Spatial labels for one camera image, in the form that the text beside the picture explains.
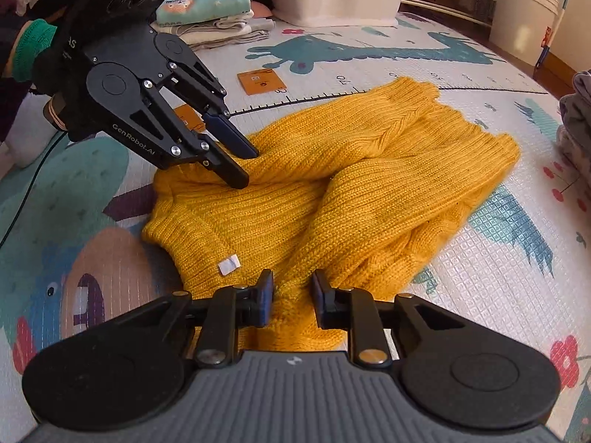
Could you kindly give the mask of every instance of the cartoon eye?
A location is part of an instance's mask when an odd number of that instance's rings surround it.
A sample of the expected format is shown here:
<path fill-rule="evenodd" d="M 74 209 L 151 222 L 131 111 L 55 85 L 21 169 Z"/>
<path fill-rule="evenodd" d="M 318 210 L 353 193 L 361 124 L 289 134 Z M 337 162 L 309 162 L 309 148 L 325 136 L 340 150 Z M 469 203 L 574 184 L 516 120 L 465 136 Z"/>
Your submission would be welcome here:
<path fill-rule="evenodd" d="M 55 293 L 55 290 L 57 290 L 57 283 L 51 282 L 47 286 L 47 296 L 53 296 L 53 294 Z"/>

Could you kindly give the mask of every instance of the folded clothes stack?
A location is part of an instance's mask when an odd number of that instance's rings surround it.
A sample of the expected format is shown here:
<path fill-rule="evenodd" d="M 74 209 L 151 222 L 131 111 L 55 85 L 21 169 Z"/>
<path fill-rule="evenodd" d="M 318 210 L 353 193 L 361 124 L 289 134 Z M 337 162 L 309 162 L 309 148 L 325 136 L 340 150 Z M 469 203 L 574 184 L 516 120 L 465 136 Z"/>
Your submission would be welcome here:
<path fill-rule="evenodd" d="M 591 73 L 573 77 L 574 95 L 560 99 L 563 125 L 556 132 L 556 143 L 591 186 Z"/>
<path fill-rule="evenodd" d="M 254 16 L 250 0 L 165 0 L 152 26 L 197 51 L 269 38 L 275 22 Z"/>

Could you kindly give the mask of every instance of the sweater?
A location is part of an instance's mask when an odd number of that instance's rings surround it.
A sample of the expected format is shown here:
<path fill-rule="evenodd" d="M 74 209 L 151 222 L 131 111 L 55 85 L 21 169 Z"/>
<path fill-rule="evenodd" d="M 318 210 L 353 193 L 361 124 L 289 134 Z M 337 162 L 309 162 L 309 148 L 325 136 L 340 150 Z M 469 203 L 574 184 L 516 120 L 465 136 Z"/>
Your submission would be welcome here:
<path fill-rule="evenodd" d="M 317 328 L 311 273 L 391 301 L 519 158 L 509 135 L 437 97 L 434 85 L 399 78 L 283 117 L 251 136 L 261 155 L 239 161 L 243 190 L 199 164 L 158 171 L 143 236 L 168 251 L 193 298 L 273 270 L 271 322 L 241 330 L 241 348 L 334 348 L 345 333 Z M 223 277 L 218 263 L 233 254 L 241 267 Z"/>

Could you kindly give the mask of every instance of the gray ribbed panel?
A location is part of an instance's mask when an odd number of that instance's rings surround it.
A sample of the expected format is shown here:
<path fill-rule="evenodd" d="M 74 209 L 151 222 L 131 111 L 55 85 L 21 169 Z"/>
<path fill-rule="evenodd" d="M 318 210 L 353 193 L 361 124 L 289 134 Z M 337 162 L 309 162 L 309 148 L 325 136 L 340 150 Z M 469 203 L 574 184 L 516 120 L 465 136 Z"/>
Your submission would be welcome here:
<path fill-rule="evenodd" d="M 293 357 L 301 362 L 292 365 Z M 134 428 L 78 433 L 41 425 L 26 443 L 556 443 L 545 427 L 466 435 L 432 422 L 392 379 L 352 366 L 345 353 L 258 353 L 197 374 L 187 393 Z"/>

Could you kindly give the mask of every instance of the wall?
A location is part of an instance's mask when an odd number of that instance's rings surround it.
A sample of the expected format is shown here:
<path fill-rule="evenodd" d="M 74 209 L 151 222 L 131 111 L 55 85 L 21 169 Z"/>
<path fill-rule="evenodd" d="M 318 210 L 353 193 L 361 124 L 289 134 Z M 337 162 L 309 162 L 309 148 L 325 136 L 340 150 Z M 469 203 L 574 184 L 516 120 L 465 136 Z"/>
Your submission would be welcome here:
<path fill-rule="evenodd" d="M 591 0 L 569 0 L 552 53 L 576 71 L 591 68 Z"/>

